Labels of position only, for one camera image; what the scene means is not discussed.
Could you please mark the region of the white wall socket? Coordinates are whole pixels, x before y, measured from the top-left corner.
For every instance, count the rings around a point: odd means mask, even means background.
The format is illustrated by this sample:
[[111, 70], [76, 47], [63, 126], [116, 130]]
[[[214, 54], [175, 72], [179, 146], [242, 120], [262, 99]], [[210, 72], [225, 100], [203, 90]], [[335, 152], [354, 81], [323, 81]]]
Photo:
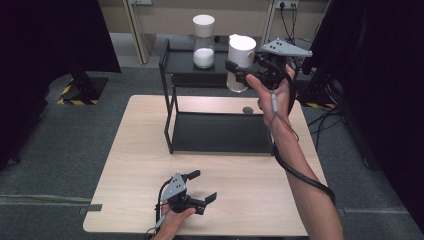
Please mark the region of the white wall socket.
[[277, 0], [275, 3], [276, 9], [295, 10], [298, 7], [299, 0]]

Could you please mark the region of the person's left hand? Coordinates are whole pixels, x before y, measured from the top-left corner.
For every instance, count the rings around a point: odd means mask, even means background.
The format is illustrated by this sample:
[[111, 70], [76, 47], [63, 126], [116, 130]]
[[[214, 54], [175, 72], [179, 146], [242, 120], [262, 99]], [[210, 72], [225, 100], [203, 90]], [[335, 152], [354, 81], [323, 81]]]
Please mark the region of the person's left hand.
[[172, 211], [168, 204], [161, 206], [161, 214], [165, 217], [159, 231], [151, 238], [151, 240], [173, 240], [184, 221], [194, 215], [194, 208], [186, 209], [184, 212], [176, 213]]

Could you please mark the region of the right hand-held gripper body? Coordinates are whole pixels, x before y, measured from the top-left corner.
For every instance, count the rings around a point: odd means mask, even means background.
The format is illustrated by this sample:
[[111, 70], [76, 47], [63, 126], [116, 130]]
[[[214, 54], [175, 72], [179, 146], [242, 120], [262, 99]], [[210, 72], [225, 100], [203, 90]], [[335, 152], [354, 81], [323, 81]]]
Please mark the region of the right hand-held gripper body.
[[304, 50], [284, 40], [275, 40], [264, 44], [255, 55], [253, 69], [250, 73], [256, 76], [266, 88], [278, 88], [281, 81], [292, 78], [286, 71], [288, 57], [312, 57], [311, 50]]

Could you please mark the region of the black curtain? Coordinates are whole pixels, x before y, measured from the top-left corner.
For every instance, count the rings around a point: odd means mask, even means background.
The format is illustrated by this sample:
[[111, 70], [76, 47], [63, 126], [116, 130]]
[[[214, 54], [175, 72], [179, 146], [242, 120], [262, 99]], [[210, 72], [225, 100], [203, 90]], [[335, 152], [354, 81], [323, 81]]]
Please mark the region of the black curtain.
[[424, 233], [424, 0], [330, 0], [302, 70], [344, 103]]
[[98, 0], [0, 0], [0, 170], [41, 113], [49, 85], [120, 66]]

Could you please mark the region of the person's right hand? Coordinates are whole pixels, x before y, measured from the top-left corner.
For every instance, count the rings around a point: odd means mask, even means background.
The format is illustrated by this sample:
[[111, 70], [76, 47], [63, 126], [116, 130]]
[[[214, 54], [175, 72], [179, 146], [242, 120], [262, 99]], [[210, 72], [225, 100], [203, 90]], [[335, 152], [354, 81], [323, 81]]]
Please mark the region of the person's right hand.
[[248, 84], [257, 92], [258, 107], [263, 111], [263, 120], [267, 127], [288, 127], [288, 109], [290, 102], [290, 88], [286, 79], [282, 80], [276, 90], [267, 89], [255, 76], [246, 76]]

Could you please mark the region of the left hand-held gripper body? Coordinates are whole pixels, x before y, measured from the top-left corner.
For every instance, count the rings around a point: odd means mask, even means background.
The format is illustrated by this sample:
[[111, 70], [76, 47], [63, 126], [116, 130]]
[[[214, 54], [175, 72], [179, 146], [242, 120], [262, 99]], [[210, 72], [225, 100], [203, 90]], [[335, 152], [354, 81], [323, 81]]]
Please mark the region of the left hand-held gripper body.
[[171, 179], [164, 183], [166, 189], [159, 195], [159, 204], [168, 204], [170, 209], [176, 213], [194, 208], [196, 214], [203, 215], [207, 204], [205, 200], [194, 199], [187, 194], [187, 181], [184, 181], [184, 174], [176, 172]]

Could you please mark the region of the glass shaker with white granules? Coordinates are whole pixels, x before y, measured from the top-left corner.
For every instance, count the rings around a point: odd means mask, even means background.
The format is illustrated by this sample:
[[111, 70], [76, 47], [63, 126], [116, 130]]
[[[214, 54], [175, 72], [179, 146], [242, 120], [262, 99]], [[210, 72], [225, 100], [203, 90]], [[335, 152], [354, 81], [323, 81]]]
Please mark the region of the glass shaker with white granules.
[[200, 14], [192, 19], [194, 27], [193, 62], [200, 69], [207, 69], [214, 64], [214, 24], [211, 15]]

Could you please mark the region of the glass shaker with yellow tab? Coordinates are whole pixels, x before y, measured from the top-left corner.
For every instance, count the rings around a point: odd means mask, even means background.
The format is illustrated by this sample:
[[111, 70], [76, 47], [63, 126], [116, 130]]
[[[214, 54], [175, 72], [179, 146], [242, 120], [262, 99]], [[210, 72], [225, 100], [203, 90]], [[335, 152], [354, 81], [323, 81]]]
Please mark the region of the glass shaker with yellow tab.
[[[229, 51], [228, 60], [235, 63], [238, 67], [248, 68], [253, 64], [256, 41], [249, 36], [232, 34], [229, 36]], [[233, 72], [228, 71], [227, 87], [236, 93], [241, 93], [248, 87], [236, 81], [236, 76]]]

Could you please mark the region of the black stand base striped tape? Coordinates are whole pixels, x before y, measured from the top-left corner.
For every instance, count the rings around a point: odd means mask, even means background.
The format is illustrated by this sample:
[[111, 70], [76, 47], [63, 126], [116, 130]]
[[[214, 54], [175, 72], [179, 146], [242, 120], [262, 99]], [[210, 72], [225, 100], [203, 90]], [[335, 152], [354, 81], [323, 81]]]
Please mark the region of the black stand base striped tape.
[[321, 91], [320, 93], [311, 93], [309, 91], [310, 82], [310, 75], [299, 74], [297, 76], [295, 81], [297, 91], [296, 100], [304, 107], [335, 108], [336, 104], [325, 91]]
[[58, 104], [61, 105], [96, 105], [108, 82], [107, 77], [72, 78], [62, 91]]

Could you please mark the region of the black metal shelf rack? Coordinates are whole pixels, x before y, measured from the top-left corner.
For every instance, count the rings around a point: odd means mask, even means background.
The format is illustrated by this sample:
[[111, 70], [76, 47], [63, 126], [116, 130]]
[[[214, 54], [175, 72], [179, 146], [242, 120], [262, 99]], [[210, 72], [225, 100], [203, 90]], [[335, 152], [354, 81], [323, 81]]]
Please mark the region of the black metal shelf rack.
[[[170, 153], [230, 152], [271, 154], [272, 142], [262, 116], [243, 99], [235, 97], [179, 96], [177, 90], [224, 89], [227, 53], [215, 53], [209, 69], [197, 68], [190, 50], [174, 50], [169, 42], [160, 52], [159, 70], [167, 119], [164, 135]], [[253, 109], [252, 115], [243, 113]]]

